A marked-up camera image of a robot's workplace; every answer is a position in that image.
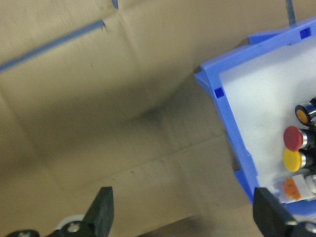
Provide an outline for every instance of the screw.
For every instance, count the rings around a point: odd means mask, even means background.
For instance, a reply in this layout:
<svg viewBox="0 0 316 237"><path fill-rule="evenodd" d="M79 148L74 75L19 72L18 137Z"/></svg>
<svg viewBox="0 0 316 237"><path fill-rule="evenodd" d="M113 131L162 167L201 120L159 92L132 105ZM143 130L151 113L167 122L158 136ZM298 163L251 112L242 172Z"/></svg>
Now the screw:
<svg viewBox="0 0 316 237"><path fill-rule="evenodd" d="M80 229L80 223L70 223L70 225L67 228L67 231L70 233L75 233Z"/></svg>
<svg viewBox="0 0 316 237"><path fill-rule="evenodd" d="M314 223L311 223L311 222L306 223L305 224L305 228L309 232L312 232L312 233L316 234L316 225Z"/></svg>
<svg viewBox="0 0 316 237"><path fill-rule="evenodd" d="M31 237L30 232L20 232L19 237Z"/></svg>

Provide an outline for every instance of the blue bin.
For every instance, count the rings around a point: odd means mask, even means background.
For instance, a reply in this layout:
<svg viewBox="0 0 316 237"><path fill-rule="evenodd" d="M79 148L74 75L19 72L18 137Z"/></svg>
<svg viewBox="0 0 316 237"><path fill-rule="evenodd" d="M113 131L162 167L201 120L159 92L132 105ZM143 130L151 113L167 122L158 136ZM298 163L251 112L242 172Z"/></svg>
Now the blue bin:
<svg viewBox="0 0 316 237"><path fill-rule="evenodd" d="M316 17L309 18L281 30L256 33L249 36L249 45L239 47L202 63L200 66L201 71L195 74L199 85L213 99L220 119L226 128L228 140L240 166L240 170L235 172L235 176L251 201L253 201L255 187L259 187L257 179L258 167L255 165L253 155L251 152L248 152L241 132L238 129L235 114L230 105L231 101L228 99L225 84L222 81L222 75L233 68L275 52L280 48L294 47L294 45L298 44L303 45L304 42L308 42L309 40L310 42L313 41L312 43L308 43L309 45L312 44L316 46L316 39L313 39L315 38L314 36L316 36ZM303 50L302 48L304 47L298 47L298 49L294 51L299 53L300 50ZM308 101L314 96L316 96L316 87L314 95L307 98ZM310 202L298 201L284 204L284 206L292 214L316 217L316 200Z"/></svg>

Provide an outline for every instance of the red button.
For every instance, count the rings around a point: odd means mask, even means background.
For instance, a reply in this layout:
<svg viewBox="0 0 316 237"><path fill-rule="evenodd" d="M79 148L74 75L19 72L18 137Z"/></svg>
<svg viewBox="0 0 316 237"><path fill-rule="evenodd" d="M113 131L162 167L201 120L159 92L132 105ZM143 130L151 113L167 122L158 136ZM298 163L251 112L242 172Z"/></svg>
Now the red button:
<svg viewBox="0 0 316 237"><path fill-rule="evenodd" d="M284 144L290 151L298 151L303 144L303 135L296 127L288 127L284 132Z"/></svg>

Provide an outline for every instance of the yellow button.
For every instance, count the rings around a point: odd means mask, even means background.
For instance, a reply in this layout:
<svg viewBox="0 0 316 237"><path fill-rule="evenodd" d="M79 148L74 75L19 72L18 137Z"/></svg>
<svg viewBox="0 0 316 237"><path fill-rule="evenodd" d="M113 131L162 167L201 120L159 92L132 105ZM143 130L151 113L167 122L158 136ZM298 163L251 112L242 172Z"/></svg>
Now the yellow button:
<svg viewBox="0 0 316 237"><path fill-rule="evenodd" d="M289 149L285 149L283 153L283 162L285 167L291 171L296 172L302 165L302 156L299 152L292 152Z"/></svg>
<svg viewBox="0 0 316 237"><path fill-rule="evenodd" d="M302 110L296 111L296 116L302 124L308 124L308 117Z"/></svg>

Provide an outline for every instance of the orange label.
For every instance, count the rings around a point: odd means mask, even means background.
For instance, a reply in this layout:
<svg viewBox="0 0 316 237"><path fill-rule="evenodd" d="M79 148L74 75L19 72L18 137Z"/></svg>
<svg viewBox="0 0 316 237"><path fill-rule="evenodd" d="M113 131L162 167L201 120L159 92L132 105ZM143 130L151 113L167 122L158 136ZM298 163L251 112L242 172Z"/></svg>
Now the orange label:
<svg viewBox="0 0 316 237"><path fill-rule="evenodd" d="M301 199L302 196L298 191L293 179L287 178L286 182L282 184L282 186L287 198L294 198L297 201Z"/></svg>

